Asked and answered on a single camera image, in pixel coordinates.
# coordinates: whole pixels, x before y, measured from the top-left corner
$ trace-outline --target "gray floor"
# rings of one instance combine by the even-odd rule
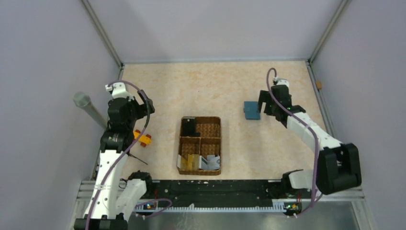
[[[272,213],[163,213],[131,216],[129,230],[358,230],[351,202],[319,202],[298,219]]]

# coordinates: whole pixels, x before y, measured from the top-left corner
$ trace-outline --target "beige table surface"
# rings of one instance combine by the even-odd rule
[[[123,80],[143,89],[155,113],[146,133],[146,148],[136,144],[131,153],[148,163],[128,158],[122,177],[141,170],[160,179],[280,179],[295,169],[311,169],[313,152],[274,117],[260,121],[244,117],[243,102],[257,101],[266,90],[266,73],[275,67],[290,82],[293,105],[301,105],[324,128],[304,61],[218,62],[125,65]],[[222,170],[218,176],[180,175],[176,168],[180,119],[219,116],[222,129]],[[145,118],[135,127],[142,129]]]

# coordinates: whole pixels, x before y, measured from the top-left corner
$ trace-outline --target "wicker basket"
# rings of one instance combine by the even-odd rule
[[[178,154],[187,160],[189,154],[220,156],[220,169],[218,170],[185,170],[178,168],[179,174],[215,176],[221,173],[221,120],[217,116],[197,116],[196,132],[200,137],[179,137]]]

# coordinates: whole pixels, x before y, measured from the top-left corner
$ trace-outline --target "blue square object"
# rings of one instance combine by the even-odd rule
[[[258,102],[244,102],[245,119],[261,120],[260,114],[257,112]]]

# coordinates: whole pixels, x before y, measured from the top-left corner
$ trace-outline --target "white wall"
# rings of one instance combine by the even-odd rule
[[[308,59],[340,0],[90,0],[123,62]]]
[[[362,187],[380,229],[406,206],[406,1],[356,0],[315,62],[337,136],[358,146]]]
[[[0,1],[0,229],[68,227],[102,134],[72,96],[117,76],[79,0]]]

